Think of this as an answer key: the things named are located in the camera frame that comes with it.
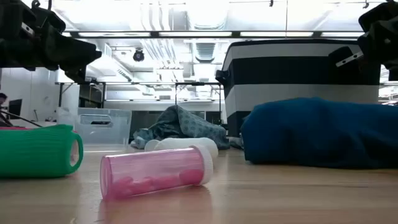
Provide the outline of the dark blue cloth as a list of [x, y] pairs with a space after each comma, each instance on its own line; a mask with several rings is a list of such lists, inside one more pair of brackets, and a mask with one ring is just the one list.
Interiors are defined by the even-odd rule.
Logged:
[[257, 105], [241, 126], [245, 159], [339, 169], [398, 169], [398, 107], [295, 98]]

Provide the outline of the black computer monitor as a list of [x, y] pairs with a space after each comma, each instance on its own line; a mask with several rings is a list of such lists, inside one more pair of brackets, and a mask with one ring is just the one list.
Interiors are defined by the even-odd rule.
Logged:
[[19, 119], [22, 109], [22, 99], [11, 100], [8, 105], [9, 119]]

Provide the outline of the green bandage roll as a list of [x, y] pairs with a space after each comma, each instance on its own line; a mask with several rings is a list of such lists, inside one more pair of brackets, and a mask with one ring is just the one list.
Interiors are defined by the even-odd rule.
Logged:
[[64, 177], [82, 160], [83, 141], [72, 126], [0, 128], [0, 178]]

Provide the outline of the navy white striped fabric basket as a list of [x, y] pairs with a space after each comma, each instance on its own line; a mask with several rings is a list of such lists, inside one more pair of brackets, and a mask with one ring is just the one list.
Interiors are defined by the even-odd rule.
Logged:
[[354, 40], [279, 39], [232, 43], [216, 80], [224, 88], [228, 132], [238, 137], [244, 118], [256, 105], [291, 98], [319, 97], [331, 101], [375, 103], [379, 84], [331, 80], [328, 55], [348, 46], [360, 51]]

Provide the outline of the pink pill vial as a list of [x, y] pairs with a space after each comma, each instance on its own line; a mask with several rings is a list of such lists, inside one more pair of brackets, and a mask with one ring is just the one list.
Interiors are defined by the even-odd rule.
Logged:
[[204, 185], [213, 175], [213, 159], [204, 146], [103, 156], [100, 188], [103, 199], [192, 185]]

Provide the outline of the ceiling air vent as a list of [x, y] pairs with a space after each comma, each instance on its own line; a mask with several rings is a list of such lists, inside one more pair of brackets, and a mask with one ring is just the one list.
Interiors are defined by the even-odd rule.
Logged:
[[200, 63], [211, 63], [214, 61], [216, 44], [215, 43], [196, 43], [195, 44], [195, 58]]

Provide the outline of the long ceiling light rail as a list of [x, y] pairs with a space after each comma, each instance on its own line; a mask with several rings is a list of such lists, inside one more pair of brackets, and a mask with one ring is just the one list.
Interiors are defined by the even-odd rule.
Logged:
[[169, 30], [169, 31], [67, 31], [67, 37], [76, 39], [281, 39], [281, 38], [343, 38], [355, 39], [361, 31], [238, 31], [238, 30]]

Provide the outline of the clear plastic bin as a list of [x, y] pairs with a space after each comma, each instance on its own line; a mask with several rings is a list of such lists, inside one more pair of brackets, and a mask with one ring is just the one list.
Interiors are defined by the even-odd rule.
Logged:
[[132, 112], [100, 108], [58, 108], [57, 123], [73, 126], [84, 144], [127, 146]]

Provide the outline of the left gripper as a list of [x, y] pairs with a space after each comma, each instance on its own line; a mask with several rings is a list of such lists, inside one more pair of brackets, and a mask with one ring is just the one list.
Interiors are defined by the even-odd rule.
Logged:
[[22, 67], [35, 70], [77, 69], [65, 71], [74, 83], [85, 83], [86, 66], [102, 52], [95, 44], [62, 35], [65, 23], [40, 0], [30, 6], [23, 0], [0, 0], [0, 68]]

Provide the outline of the large white pill bottle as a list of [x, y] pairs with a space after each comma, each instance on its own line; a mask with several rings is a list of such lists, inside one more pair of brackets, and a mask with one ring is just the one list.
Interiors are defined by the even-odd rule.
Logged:
[[214, 140], [209, 138], [166, 138], [161, 141], [153, 140], [153, 145], [147, 147], [150, 151], [159, 151], [164, 149], [181, 149], [190, 146], [203, 146], [208, 150], [211, 157], [218, 157], [218, 147]]

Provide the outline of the black framed table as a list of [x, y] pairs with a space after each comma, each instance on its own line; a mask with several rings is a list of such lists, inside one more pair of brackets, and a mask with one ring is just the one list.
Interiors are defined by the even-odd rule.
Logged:
[[[105, 82], [55, 82], [59, 86], [58, 107], [77, 106], [77, 108], [104, 108], [106, 101], [107, 84]], [[63, 104], [63, 100], [68, 97], [64, 96], [68, 90], [78, 86], [77, 91], [72, 91], [71, 102]]]

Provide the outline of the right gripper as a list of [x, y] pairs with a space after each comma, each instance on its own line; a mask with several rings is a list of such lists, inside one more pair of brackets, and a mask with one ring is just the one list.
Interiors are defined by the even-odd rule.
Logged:
[[335, 83], [346, 83], [349, 73], [355, 80], [370, 84], [398, 84], [398, 2], [386, 1], [361, 15], [364, 32], [357, 42], [362, 51], [348, 46], [328, 55], [328, 71]]

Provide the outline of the white ceiling air duct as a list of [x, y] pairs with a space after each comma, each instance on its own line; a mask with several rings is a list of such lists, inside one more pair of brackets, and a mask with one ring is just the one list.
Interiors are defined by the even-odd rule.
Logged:
[[223, 30], [229, 0], [187, 0], [187, 19], [190, 30]]

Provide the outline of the teal patterned cloth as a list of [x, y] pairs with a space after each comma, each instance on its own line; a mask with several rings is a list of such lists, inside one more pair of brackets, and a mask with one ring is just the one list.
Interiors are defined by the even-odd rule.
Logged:
[[219, 150], [229, 149], [225, 128], [209, 123], [179, 105], [169, 106], [152, 126], [135, 131], [131, 146], [144, 149], [150, 140], [166, 138], [209, 138]]

